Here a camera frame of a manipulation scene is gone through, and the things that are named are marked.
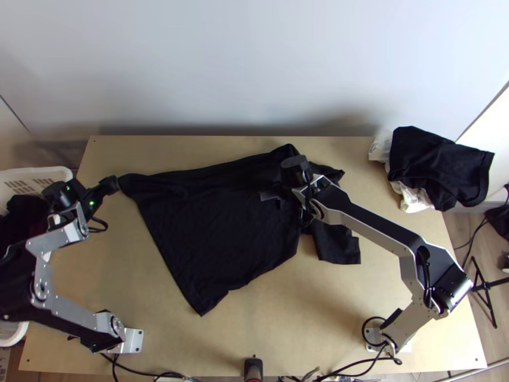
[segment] black t-shirt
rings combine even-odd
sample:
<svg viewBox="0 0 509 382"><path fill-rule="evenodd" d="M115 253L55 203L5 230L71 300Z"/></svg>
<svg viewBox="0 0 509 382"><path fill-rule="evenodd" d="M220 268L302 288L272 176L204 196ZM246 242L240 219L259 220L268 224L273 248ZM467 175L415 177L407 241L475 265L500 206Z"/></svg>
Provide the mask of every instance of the black t-shirt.
<svg viewBox="0 0 509 382"><path fill-rule="evenodd" d="M126 174L122 191L135 200L167 267L186 300L206 314L229 290L248 284L296 253L300 203L292 195L264 200L278 189L280 163L292 145L215 166L150 176ZM343 171L312 164L315 173L338 181ZM336 264L358 264L358 239L343 226L313 221L319 256Z"/></svg>

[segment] wooden table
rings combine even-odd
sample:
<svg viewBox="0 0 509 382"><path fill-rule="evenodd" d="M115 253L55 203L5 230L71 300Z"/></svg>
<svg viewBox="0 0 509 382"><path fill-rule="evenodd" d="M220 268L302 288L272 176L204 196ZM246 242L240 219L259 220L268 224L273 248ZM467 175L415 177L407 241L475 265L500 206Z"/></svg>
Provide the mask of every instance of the wooden table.
<svg viewBox="0 0 509 382"><path fill-rule="evenodd" d="M420 233L452 252L440 212L409 215L383 166L367 159L371 138L94 136L78 179L88 187L103 177L193 169L294 144L309 160L343 169L341 186L353 202ZM145 330L143 350L120 362L143 371L172 369L194 376L240 376L256 354L265 374L323 372L370 358L360 328L370 316L389 316L410 302L398 259L361 238L362 265L317 259L310 237L297 254L249 285L230 292L200 317L166 268L135 203L121 193L107 197L97 216L109 230L52 254L57 292L94 311L108 308L126 324ZM465 298L450 317L432 321L412 340L402 366L379 362L374 373L425 372L485 367ZM32 323L22 370L109 374L111 366L78 341ZM352 371L362 371L365 365Z"/></svg>

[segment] clothing pile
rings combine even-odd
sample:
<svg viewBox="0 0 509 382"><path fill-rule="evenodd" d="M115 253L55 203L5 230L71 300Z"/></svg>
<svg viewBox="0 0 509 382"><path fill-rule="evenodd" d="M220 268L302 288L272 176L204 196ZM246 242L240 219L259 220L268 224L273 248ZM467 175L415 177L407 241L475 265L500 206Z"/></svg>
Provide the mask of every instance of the clothing pile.
<svg viewBox="0 0 509 382"><path fill-rule="evenodd" d="M473 207L485 198L494 154L426 132L414 126L384 132L368 158L385 163L394 191L403 195L401 209L428 207L447 211L460 202Z"/></svg>

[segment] power cord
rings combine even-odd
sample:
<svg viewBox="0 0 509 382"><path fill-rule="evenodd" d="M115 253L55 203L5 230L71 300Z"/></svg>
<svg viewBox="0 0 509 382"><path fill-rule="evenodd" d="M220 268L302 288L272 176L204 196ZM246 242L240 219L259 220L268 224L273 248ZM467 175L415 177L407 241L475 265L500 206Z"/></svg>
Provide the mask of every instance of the power cord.
<svg viewBox="0 0 509 382"><path fill-rule="evenodd" d="M163 378L163 377L181 378L185 381L190 381L190 382L201 382L199 379L186 377L184 374L180 374L179 372L176 372L176 371L165 371L160 374L155 374L152 372L144 372L144 371L134 370L134 369L131 369L127 366L124 366L124 365L118 363L118 357L120 356L119 354L116 354L113 358L109 358L107 355L104 355L102 353L99 353L99 354L104 359L106 359L108 362L111 362L111 373L113 375L113 379L115 380L115 382L118 382L118 378L117 378L116 372L115 372L115 367L119 367L125 371L129 371L132 374L138 374L140 376L147 376L147 377L155 377L154 382L158 381L160 378Z"/></svg>
<svg viewBox="0 0 509 382"><path fill-rule="evenodd" d="M91 217L90 220L102 225L102 228L88 226L88 231L91 234L98 234L101 232L105 232L109 227L108 223L106 223L103 219L96 218L95 216Z"/></svg>
<svg viewBox="0 0 509 382"><path fill-rule="evenodd" d="M370 344L373 347L378 347L378 346L382 347L380 349L380 351L378 352L377 356L375 358L368 358L368 359L365 359L365 360L360 360L360 361L357 361L357 362L353 362L353 363L351 363L349 365L346 365L345 367L342 367L341 369L337 369L337 370L334 370L333 372L331 372L329 374L325 374L324 376L317 377L314 380L314 382L322 382L324 379L327 379L327 378L330 378L330 377L350 377L350 378L355 378L355 377L364 376L364 375L368 374L373 369L373 367L375 366L375 364L378 361L391 360L396 365L402 365L403 364L403 361L401 361L399 358L393 357L390 354L389 354L388 357L381 357L383 351L385 350L386 346L388 345L387 341L382 341L379 344L371 343L370 341L368 341L368 339L366 338L366 335L365 335L365 330L366 330L366 325L370 321L372 321L372 320L382 320L382 321L385 321L385 318L379 317L379 316L369 317L366 321L364 321L364 323L362 324L362 328L361 328L362 329L362 337L363 337L364 341L366 341L366 343ZM371 365L366 370L364 370L363 372L361 372L359 374L342 374L342 371L344 371L346 369L350 369L351 367L354 367L354 366L357 366L357 365L360 365L360 364L365 364L367 362L371 362ZM277 377L277 382L284 382L283 378L284 377L282 377L282 376ZM289 379L291 379L294 382L301 382L301 379L298 379L295 376L286 376L286 378L289 378Z"/></svg>
<svg viewBox="0 0 509 382"><path fill-rule="evenodd" d="M507 202L509 202L509 183L505 184L504 185L504 188L505 190L507 191L507 198L505 199L505 203L502 205L502 206L507 206ZM477 235L477 232L479 232L479 230L484 227L486 224L488 224L488 219L486 219L486 217L484 217L482 219L482 221L479 223L479 225L475 228L475 230L473 231L473 234L472 236L469 238L469 240L463 244L463 245L460 245L458 247L455 247L453 248L455 251L456 250L459 250L463 247L466 247L468 246L468 251L466 252L466 255L465 255L465 258L463 259L463 263L461 264L461 267L464 269L465 268L465 265L466 265L466 262L468 260L468 257L470 256L470 252L472 251L472 246L473 246L473 240L475 239L475 235Z"/></svg>

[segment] tripod stand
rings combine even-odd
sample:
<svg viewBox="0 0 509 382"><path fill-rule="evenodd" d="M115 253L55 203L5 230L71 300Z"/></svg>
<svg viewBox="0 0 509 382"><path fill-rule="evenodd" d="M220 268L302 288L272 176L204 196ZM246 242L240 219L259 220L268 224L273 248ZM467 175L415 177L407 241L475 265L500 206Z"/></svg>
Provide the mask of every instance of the tripod stand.
<svg viewBox="0 0 509 382"><path fill-rule="evenodd" d="M477 261L475 261L474 256L472 256L472 262L473 262L473 265L475 266L475 279L474 279L473 288L471 289L471 291L477 293L477 295L482 300L482 302L488 307L489 312L491 314L491 324L496 329L497 321L495 319L495 312L493 311L493 305L491 304L491 299L489 298L489 290L492 287L496 287L497 285L509 283L509 277L501 278L499 280L492 281L492 282L486 282L486 280L482 276L479 265L477 265ZM480 292L482 290L484 291L486 298L483 298L481 296Z"/></svg>

